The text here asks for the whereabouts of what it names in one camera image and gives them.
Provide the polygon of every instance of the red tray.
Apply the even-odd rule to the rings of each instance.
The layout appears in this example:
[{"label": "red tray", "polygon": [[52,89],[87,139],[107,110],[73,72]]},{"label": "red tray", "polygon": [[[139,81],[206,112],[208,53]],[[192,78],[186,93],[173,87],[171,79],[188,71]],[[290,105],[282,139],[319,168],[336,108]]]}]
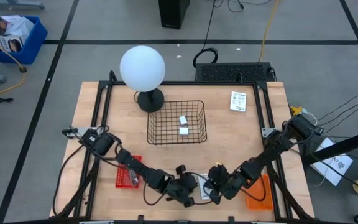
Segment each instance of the red tray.
[{"label": "red tray", "polygon": [[[142,156],[134,156],[138,161],[142,160]],[[136,174],[137,179],[140,182],[140,175]],[[132,186],[129,171],[124,168],[124,165],[120,164],[117,171],[116,188],[138,189],[139,183],[136,186]]]}]

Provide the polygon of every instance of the blue plastic bin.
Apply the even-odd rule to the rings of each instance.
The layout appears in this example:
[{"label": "blue plastic bin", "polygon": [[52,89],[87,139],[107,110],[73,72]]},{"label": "blue plastic bin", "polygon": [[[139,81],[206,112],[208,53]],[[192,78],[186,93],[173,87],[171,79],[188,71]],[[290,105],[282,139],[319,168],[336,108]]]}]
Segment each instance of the blue plastic bin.
[{"label": "blue plastic bin", "polygon": [[[41,24],[40,18],[36,16],[26,16],[28,20],[34,23],[34,27],[30,32],[22,50],[18,53],[10,53],[16,60],[25,65],[30,65],[34,62],[41,46],[48,35],[48,31]],[[0,62],[15,63],[8,55],[0,50]]]}]

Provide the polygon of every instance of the gray carpet floor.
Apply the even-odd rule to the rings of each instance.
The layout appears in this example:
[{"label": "gray carpet floor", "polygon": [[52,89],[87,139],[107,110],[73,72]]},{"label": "gray carpet floor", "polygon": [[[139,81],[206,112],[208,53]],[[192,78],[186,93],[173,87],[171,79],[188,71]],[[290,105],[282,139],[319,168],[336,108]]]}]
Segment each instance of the gray carpet floor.
[{"label": "gray carpet floor", "polygon": [[[45,82],[50,82],[5,222],[48,217],[67,143],[60,131],[71,124],[81,82],[105,80],[110,70],[121,79],[119,60],[134,46],[123,42],[65,44],[53,78],[46,80],[74,1],[42,2],[45,5],[43,11],[0,9],[0,16],[39,16],[48,30],[47,40],[51,40],[42,46],[34,64],[27,66],[29,72],[25,83],[0,96],[14,98],[12,103],[0,104],[1,205],[42,87]],[[358,26],[358,1],[346,0],[346,3]],[[230,5],[233,10],[238,10],[236,3]],[[230,12],[226,1],[215,9],[209,39],[261,40],[274,1],[261,6],[244,5],[244,11],[238,13]],[[157,0],[79,0],[67,40],[141,40],[136,44],[147,43],[147,40],[201,40],[205,38],[211,6],[209,0],[192,0],[183,27],[175,30],[160,26]],[[283,0],[267,39],[357,40],[337,0]],[[202,44],[148,45],[162,54],[167,66],[166,80],[194,80],[192,61]],[[260,53],[259,44],[208,44],[208,47],[218,49],[218,62],[256,62]],[[206,54],[199,58],[199,62],[212,59],[212,55]],[[358,94],[358,45],[268,44],[263,61],[270,62],[278,81],[284,82],[289,104],[302,106],[318,118]],[[0,84],[0,90],[21,79],[15,65],[0,63],[0,74],[7,78],[6,83]],[[358,134],[358,112],[330,134]],[[357,178],[358,165],[353,170],[349,175]],[[358,197],[352,194],[350,183],[342,180],[337,188],[328,182],[316,187],[322,177],[311,169],[307,170],[306,178],[318,218],[352,222],[353,216],[358,214]]]}]

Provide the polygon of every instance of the wire basket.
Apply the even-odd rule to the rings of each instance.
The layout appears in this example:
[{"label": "wire basket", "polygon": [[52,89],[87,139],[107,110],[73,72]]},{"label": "wire basket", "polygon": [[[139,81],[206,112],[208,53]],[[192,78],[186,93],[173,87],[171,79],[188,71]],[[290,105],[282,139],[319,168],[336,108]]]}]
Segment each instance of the wire basket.
[{"label": "wire basket", "polygon": [[[187,119],[188,135],[180,136],[179,117]],[[166,101],[162,108],[149,113],[147,142],[149,144],[190,144],[206,141],[204,103],[196,101]]]}]

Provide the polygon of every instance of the black box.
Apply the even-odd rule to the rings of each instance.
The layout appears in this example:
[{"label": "black box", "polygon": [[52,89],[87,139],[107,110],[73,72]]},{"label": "black box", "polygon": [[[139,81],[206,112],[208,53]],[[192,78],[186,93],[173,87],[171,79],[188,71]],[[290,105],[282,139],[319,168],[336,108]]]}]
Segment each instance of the black box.
[{"label": "black box", "polygon": [[190,0],[158,0],[161,26],[180,29]]}]

